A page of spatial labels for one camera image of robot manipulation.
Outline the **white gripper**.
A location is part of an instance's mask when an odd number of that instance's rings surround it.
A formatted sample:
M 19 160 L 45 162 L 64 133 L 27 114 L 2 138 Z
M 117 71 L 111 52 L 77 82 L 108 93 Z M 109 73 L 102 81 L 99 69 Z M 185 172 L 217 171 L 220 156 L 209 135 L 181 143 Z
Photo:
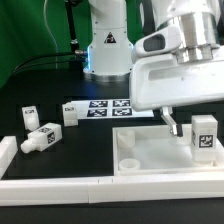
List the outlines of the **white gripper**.
M 133 67 L 129 93 L 134 110 L 161 108 L 170 133 L 182 137 L 171 107 L 224 99 L 224 51 L 214 51 L 212 60 L 184 64 L 172 54 L 142 58 Z

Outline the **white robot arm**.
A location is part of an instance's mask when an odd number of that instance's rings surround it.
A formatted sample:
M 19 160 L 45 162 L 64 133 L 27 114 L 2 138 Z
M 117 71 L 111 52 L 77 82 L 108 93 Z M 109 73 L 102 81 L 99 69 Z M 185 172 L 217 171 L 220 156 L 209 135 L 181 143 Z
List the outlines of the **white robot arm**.
M 222 0 L 141 0 L 144 37 L 127 37 L 126 0 L 88 0 L 92 42 L 86 78 L 129 81 L 136 111 L 159 109 L 175 136 L 182 127 L 172 119 L 178 106 L 224 99 L 224 46 L 217 19 Z

